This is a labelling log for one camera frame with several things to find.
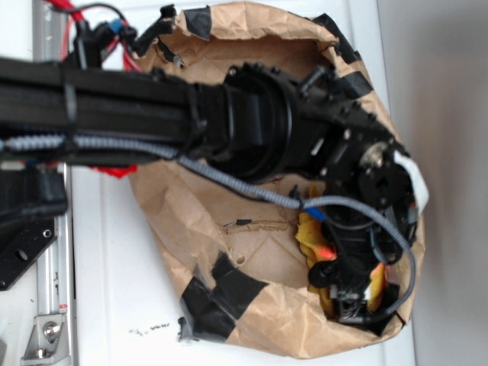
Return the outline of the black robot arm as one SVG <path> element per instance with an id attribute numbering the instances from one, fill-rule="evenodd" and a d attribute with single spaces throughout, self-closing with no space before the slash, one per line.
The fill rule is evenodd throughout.
<path id="1" fill-rule="evenodd" d="M 42 164 L 118 168 L 172 160 L 256 201 L 298 209 L 338 250 L 309 273 L 335 288 L 339 321 L 391 318 L 399 297 L 366 307 L 368 275 L 410 249 L 421 210 L 409 155 L 348 82 L 323 67 L 296 79 L 261 64 L 233 67 L 223 83 L 1 61 L 1 238 L 67 209 L 61 175 Z"/>

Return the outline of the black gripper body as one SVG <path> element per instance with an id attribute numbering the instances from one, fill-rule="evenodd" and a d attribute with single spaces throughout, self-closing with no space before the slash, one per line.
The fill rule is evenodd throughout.
<path id="1" fill-rule="evenodd" d="M 416 200 L 382 198 L 373 205 L 352 197 L 318 197 L 308 199 L 307 213 L 335 255 L 312 264 L 310 285 L 328 290 L 341 324 L 389 323 L 416 286 Z"/>

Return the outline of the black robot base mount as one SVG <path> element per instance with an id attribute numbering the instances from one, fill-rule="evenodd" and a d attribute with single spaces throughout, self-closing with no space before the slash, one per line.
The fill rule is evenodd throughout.
<path id="1" fill-rule="evenodd" d="M 8 291 L 57 238 L 68 208 L 64 174 L 55 169 L 1 171 L 1 290 Z"/>

